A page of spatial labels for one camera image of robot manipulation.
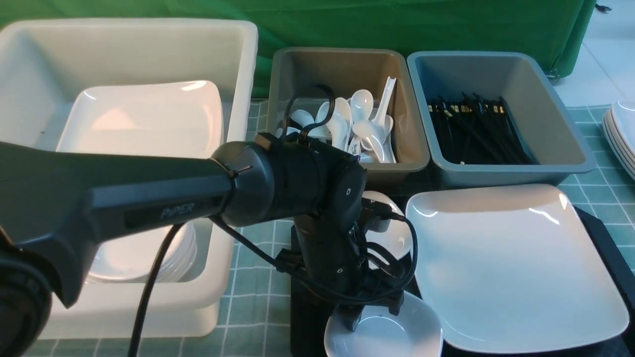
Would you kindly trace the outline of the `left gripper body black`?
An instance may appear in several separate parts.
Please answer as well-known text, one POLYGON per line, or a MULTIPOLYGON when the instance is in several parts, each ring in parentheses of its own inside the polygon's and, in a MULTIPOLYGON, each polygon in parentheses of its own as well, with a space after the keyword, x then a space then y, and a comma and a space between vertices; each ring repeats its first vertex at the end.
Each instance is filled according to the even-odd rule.
POLYGON ((405 217, 385 203, 365 198, 347 229, 326 214, 294 217, 300 251, 281 251, 276 267, 331 304, 336 321, 351 332, 368 306, 397 316, 405 301, 405 267, 387 248, 367 239, 372 225, 387 221, 404 222, 405 217))

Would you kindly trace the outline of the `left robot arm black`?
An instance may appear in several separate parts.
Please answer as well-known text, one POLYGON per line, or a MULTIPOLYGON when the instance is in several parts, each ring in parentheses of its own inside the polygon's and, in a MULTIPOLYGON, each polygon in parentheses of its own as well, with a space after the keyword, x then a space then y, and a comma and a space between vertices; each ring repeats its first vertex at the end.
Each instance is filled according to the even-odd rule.
POLYGON ((404 221, 364 199, 357 158, 316 139, 257 135, 209 159, 52 152, 1 144, 1 355, 39 337, 56 295, 77 303, 97 249, 115 238, 210 219, 345 314, 399 314, 412 274, 376 243, 370 222, 404 221))

